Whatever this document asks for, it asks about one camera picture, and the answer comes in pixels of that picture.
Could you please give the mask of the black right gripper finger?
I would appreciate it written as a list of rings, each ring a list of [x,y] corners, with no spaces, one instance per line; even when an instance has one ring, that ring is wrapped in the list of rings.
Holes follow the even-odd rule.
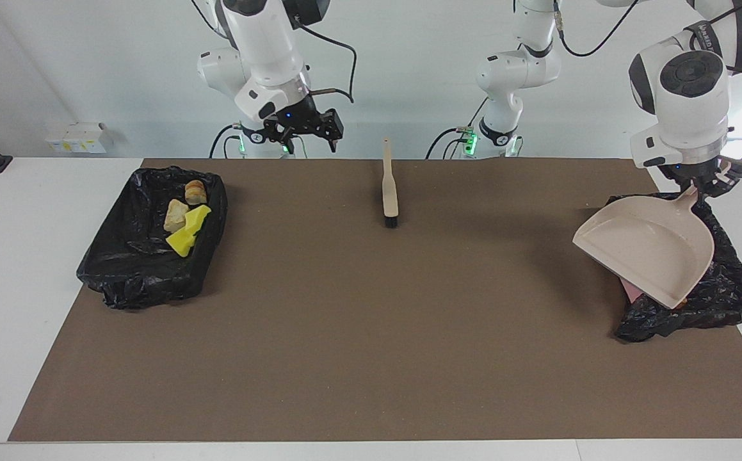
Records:
[[[263,122],[262,134],[269,142],[279,143],[283,148],[285,155],[294,156],[295,147],[293,144],[294,134],[287,132],[277,120],[265,120]]]
[[[337,144],[344,138],[344,124],[335,109],[319,114],[318,137],[327,141],[333,154],[337,152]]]

